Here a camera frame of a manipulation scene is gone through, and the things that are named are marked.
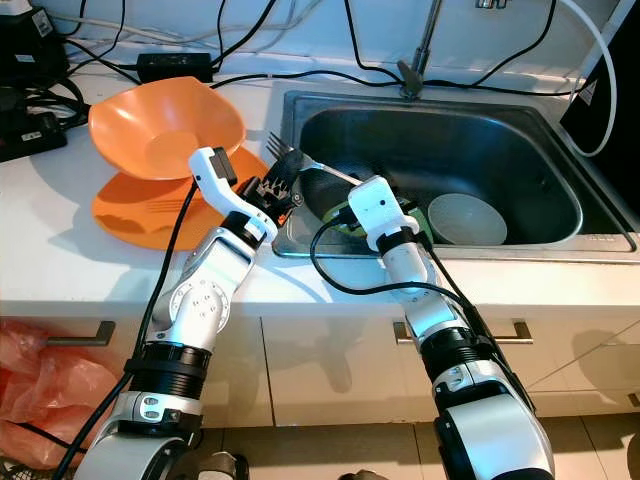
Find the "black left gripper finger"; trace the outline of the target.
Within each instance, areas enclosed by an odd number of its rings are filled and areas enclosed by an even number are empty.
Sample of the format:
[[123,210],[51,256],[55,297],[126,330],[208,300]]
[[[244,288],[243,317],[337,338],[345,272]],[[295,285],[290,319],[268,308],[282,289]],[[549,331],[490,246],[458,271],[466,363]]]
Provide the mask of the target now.
[[301,166],[283,166],[276,169],[276,186],[279,187],[278,201],[275,202],[276,218],[288,218],[293,210],[305,205],[297,188],[297,180],[301,178]]
[[275,163],[257,186],[260,196],[291,196],[298,178],[298,151],[291,150],[276,156]]

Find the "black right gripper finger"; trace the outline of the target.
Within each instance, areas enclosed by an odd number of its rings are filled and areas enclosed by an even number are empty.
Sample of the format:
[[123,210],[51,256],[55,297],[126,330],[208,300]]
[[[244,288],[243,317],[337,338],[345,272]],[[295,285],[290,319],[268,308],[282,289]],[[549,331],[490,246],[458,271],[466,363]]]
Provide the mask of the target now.
[[347,201],[353,184],[320,169],[303,170],[303,202],[311,212],[328,212]]

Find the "white kitchen cabinet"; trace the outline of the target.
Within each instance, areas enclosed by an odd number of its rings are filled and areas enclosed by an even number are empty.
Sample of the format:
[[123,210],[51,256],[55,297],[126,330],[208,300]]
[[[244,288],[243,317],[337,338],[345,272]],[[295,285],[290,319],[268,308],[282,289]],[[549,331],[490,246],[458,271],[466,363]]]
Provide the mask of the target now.
[[[640,314],[545,312],[502,317],[534,343],[500,344],[541,417],[630,411],[640,374],[623,372],[623,338],[640,340]],[[396,342],[398,317],[233,317],[216,340],[204,396],[209,428],[428,422],[431,384],[413,344]]]

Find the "steel kitchen faucet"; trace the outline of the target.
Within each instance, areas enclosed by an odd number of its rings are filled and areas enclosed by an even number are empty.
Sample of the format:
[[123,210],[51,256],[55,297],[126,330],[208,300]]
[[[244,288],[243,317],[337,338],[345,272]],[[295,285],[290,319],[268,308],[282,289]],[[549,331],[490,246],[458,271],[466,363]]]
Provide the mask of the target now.
[[425,86],[425,70],[428,68],[430,58],[430,45],[433,41],[436,23],[442,10],[443,0],[431,0],[428,17],[425,20],[424,29],[419,46],[413,51],[411,61],[398,60],[396,67],[402,76],[402,84],[399,87],[399,96],[403,100],[413,101],[419,99]]

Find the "green plate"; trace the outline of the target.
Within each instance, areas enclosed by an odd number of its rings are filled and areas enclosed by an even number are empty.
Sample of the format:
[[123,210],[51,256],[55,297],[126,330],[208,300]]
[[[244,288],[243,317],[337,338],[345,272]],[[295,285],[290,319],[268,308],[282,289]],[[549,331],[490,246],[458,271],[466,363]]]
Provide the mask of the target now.
[[[428,221],[428,219],[426,219],[425,211],[421,210],[419,202],[416,202],[415,200],[411,200],[411,198],[406,198],[406,197],[399,196],[399,195],[396,196],[396,200],[397,200],[397,204],[399,205],[399,207],[401,207],[401,209],[404,212],[407,212],[407,214],[410,215],[411,218],[415,219],[416,223],[419,224],[420,232],[422,234],[424,234],[424,236],[426,236],[426,238],[428,238],[429,242],[433,243],[435,241],[434,232],[433,232],[433,230],[431,230],[429,221]],[[320,216],[321,223],[325,223],[325,212],[324,212],[323,215]],[[364,237],[362,237],[362,238],[366,238],[366,237],[367,237],[366,236],[366,230],[364,229]]]

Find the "orange bowl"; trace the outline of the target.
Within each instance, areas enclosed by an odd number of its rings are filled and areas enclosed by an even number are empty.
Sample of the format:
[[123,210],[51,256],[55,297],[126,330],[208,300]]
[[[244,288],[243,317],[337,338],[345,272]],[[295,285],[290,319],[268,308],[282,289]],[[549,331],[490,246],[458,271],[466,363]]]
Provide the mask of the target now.
[[93,146],[128,177],[191,177],[188,156],[197,148],[233,154],[247,128],[236,106],[195,77],[160,79],[116,93],[90,109]]

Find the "grey round dish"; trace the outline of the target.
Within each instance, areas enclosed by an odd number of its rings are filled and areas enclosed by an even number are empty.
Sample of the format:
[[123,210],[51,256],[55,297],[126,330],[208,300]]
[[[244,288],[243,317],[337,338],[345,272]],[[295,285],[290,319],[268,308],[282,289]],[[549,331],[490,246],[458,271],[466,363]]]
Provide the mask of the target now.
[[509,233],[495,207],[466,193],[435,197],[428,205],[428,220],[440,238],[461,246],[498,246]]

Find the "black power adapter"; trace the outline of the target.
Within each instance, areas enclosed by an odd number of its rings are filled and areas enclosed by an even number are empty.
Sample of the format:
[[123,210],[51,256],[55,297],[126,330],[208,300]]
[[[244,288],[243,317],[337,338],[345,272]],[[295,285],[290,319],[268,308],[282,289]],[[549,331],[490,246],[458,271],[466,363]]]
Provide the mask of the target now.
[[218,72],[210,52],[142,52],[134,67],[143,83],[180,77],[209,83],[212,74]]

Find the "stainless steel sink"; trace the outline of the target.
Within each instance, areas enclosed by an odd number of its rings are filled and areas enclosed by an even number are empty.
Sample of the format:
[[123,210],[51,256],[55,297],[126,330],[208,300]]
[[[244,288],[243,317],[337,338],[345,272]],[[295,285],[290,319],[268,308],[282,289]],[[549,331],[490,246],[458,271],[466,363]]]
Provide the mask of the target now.
[[502,215],[495,246],[435,234],[443,259],[640,262],[640,227],[530,106],[292,91],[271,131],[352,177],[387,178],[421,207],[466,193]]

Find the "black power strip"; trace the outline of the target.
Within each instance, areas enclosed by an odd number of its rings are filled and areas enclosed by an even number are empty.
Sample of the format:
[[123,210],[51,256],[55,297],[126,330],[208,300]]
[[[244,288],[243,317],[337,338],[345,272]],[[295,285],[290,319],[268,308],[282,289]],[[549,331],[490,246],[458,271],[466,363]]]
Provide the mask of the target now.
[[14,110],[1,115],[0,163],[67,145],[67,133],[52,111]]

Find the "robot left leg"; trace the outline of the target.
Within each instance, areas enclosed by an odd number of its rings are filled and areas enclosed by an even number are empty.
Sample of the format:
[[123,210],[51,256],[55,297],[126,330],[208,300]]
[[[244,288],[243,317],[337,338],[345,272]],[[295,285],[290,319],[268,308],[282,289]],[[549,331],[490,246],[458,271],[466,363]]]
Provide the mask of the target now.
[[198,467],[196,480],[250,480],[250,467],[242,454],[216,452]]

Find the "black boxy device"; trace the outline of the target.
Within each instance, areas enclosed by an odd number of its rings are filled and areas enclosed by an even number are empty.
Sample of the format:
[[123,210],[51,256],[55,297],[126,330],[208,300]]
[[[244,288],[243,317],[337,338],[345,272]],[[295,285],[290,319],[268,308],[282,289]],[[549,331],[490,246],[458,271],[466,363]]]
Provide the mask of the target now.
[[0,14],[1,86],[49,86],[69,69],[67,51],[45,6],[26,0]]

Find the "red plastic bag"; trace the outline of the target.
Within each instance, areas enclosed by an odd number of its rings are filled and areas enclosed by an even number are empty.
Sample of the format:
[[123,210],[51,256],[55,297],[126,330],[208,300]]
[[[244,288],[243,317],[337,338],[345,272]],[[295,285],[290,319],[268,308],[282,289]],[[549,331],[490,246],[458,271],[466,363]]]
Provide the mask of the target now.
[[49,333],[14,319],[0,326],[0,451],[51,470],[119,378],[86,348],[49,347]]

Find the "black appliance white label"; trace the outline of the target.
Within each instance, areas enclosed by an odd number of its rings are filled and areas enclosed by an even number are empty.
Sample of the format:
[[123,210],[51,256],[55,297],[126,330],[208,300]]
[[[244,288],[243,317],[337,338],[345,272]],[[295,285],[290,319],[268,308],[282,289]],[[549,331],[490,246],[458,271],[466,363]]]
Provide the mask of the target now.
[[623,142],[640,138],[640,37],[617,35],[611,41],[611,55],[618,72],[613,90],[605,61],[599,59],[588,83],[559,119],[564,131],[584,154],[605,148],[596,159],[620,156]]

